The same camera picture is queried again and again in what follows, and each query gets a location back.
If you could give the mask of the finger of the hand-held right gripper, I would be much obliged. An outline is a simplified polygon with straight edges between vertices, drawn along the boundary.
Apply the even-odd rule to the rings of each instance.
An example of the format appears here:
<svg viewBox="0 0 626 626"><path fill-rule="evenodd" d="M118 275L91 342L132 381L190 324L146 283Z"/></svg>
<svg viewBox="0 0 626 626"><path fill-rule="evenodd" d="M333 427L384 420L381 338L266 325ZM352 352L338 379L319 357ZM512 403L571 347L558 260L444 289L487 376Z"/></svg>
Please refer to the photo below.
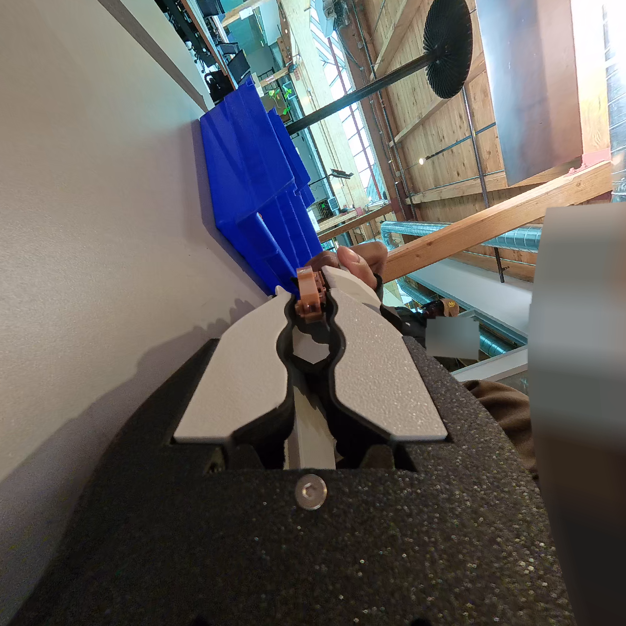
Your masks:
<svg viewBox="0 0 626 626"><path fill-rule="evenodd" d="M293 396L295 421L289 436L289 469L335 469L335 440L301 368L293 375Z"/></svg>
<svg viewBox="0 0 626 626"><path fill-rule="evenodd" d="M380 313L380 298L361 279L356 278L345 269L328 265L322 267L320 272L327 287L327 294L330 295L333 302L336 316L340 314L342 309L346 309L346 305L349 316L362 314L365 309L378 316L382 315Z"/></svg>

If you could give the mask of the orange toy brick model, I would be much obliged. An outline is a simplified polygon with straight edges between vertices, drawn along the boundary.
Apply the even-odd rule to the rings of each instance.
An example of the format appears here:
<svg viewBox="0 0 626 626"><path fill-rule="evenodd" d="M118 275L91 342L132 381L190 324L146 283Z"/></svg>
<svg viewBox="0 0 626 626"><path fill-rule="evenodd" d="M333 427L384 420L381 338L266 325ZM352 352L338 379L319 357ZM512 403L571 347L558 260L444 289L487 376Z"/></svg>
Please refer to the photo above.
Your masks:
<svg viewBox="0 0 626 626"><path fill-rule="evenodd" d="M295 303L295 313L306 324L320 322L325 315L326 286L322 273L306 266L298 268L296 280L299 300Z"/></svg>

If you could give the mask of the silver ventilation duct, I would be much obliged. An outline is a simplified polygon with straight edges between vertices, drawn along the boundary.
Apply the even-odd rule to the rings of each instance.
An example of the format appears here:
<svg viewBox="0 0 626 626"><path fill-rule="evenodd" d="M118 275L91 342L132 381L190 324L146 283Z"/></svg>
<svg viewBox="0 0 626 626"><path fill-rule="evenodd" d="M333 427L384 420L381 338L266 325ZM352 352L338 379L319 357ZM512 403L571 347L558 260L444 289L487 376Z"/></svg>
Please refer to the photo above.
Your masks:
<svg viewBox="0 0 626 626"><path fill-rule="evenodd" d="M412 312L423 313L427 303L437 299L451 299L459 307L461 315L467 314L479 322L480 350L484 356L496 357L527 345L528 339L520 331L493 318L479 309L475 309L462 300L448 293L435 293L429 287L415 279L405 276L395 279L398 291L405 308Z"/></svg>
<svg viewBox="0 0 626 626"><path fill-rule="evenodd" d="M478 225L453 225L445 222L386 221L380 226L380 234L388 250L397 247L392 235L410 235L418 238L443 232L442 241L463 243L465 246L489 246L515 251L537 253L543 225L530 224L505 233L496 234L494 227L480 229Z"/></svg>

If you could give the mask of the blue storage bin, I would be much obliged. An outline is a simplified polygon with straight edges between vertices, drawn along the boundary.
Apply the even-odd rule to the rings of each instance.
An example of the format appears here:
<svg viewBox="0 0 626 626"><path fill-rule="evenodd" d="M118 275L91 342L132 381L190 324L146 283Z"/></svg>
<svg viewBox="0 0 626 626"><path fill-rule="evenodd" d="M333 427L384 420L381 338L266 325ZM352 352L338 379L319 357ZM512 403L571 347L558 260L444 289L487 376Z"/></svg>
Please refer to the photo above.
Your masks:
<svg viewBox="0 0 626 626"><path fill-rule="evenodd" d="M308 209L310 176L252 78L200 118L217 229L274 293L297 291L296 271L322 251Z"/></svg>

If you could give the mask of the wooden beam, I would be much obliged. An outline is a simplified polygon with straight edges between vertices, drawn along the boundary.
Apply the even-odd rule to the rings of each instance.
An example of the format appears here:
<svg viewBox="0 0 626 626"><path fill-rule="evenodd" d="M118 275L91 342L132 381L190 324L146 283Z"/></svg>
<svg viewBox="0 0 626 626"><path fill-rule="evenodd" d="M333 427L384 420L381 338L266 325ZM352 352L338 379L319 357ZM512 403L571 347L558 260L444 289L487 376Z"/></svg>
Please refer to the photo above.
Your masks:
<svg viewBox="0 0 626 626"><path fill-rule="evenodd" d="M551 207L580 205L610 192L612 173L611 160L599 161L452 224L478 225L481 230L494 227L497 229L495 235L505 233L543 218ZM473 247L442 241L442 234L441 231L415 239L390 252L383 274L384 282L403 277Z"/></svg>

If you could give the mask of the thick black pole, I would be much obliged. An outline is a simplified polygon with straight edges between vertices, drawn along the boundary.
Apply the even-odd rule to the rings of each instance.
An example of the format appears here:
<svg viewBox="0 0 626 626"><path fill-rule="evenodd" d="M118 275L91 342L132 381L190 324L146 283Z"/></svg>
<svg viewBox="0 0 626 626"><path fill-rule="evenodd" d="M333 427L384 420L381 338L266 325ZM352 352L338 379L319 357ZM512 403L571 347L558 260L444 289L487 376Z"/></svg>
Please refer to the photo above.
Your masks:
<svg viewBox="0 0 626 626"><path fill-rule="evenodd" d="M362 99L367 98L374 93L387 88L388 86L408 77L411 74L418 72L421 69L428 67L441 58L442 53L445 51L444 46L437 46L434 51L428 52L417 59L406 63L402 67L386 74L385 76L374 80L373 82L365 85L361 89L353 91L344 95L343 97L332 101L331 103L305 115L300 120L286 126L287 133L293 136L300 131L311 127L312 125L323 121L331 115L340 112L344 108L347 108Z"/></svg>

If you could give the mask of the black ribbed disc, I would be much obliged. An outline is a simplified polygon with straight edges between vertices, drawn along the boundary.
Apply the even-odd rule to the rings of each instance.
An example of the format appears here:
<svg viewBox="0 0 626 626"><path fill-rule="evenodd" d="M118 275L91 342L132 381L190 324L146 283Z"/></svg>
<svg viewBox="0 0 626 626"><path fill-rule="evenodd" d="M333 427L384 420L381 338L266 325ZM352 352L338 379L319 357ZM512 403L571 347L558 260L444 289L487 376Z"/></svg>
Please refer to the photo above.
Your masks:
<svg viewBox="0 0 626 626"><path fill-rule="evenodd" d="M460 92L468 78L473 56L473 27L465 1L434 1L423 33L425 54L433 55L426 67L427 81L442 99Z"/></svg>

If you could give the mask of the metal ceiling panel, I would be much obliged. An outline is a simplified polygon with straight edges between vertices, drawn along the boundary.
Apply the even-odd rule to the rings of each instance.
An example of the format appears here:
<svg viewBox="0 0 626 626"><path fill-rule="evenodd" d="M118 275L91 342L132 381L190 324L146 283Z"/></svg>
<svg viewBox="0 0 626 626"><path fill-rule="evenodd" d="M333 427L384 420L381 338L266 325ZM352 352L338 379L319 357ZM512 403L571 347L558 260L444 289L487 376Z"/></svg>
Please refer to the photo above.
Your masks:
<svg viewBox="0 0 626 626"><path fill-rule="evenodd" d="M508 186L583 154L569 1L476 1Z"/></svg>

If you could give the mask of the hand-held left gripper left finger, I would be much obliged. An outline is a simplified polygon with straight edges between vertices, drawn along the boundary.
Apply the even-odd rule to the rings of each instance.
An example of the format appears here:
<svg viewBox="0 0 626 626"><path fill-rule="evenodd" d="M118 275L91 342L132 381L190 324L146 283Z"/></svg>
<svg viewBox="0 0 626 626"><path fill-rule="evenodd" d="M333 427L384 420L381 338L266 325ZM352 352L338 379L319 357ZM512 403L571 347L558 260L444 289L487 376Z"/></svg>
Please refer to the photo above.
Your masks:
<svg viewBox="0 0 626 626"><path fill-rule="evenodd" d="M291 293L277 293L216 345L175 430L175 442L283 441L293 427Z"/></svg>

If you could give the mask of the person's right hand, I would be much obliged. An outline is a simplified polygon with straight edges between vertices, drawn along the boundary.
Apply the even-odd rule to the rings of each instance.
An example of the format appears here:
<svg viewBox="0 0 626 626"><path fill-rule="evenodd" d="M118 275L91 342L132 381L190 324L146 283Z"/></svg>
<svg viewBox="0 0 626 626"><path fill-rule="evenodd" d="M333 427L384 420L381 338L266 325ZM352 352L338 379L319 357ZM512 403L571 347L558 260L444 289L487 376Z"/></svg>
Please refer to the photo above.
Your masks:
<svg viewBox="0 0 626 626"><path fill-rule="evenodd" d="M375 240L356 246L339 246L335 252L324 250L310 259L307 265L313 271L320 271L324 266L343 268L367 284L381 301L384 295L382 275L387 256L385 244Z"/></svg>

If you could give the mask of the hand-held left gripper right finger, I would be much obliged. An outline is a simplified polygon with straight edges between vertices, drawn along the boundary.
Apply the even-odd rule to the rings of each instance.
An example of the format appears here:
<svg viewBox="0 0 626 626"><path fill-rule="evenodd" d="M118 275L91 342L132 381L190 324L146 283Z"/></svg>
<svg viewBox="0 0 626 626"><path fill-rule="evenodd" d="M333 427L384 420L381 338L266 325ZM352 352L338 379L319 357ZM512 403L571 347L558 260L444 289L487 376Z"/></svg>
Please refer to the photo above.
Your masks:
<svg viewBox="0 0 626 626"><path fill-rule="evenodd" d="M402 334L380 310L332 289L339 334L331 382L339 406L390 442L443 441L448 432Z"/></svg>

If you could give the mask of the light grey desk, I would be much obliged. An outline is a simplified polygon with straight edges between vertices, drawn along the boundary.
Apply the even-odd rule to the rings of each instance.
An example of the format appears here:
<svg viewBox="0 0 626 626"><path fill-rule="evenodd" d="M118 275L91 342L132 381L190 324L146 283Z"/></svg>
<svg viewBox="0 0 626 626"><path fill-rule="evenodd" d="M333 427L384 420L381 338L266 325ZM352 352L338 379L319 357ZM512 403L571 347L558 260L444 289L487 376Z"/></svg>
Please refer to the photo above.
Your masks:
<svg viewBox="0 0 626 626"><path fill-rule="evenodd" d="M1 624L104 450L266 299L215 227L213 107L155 1L1 2Z"/></svg>

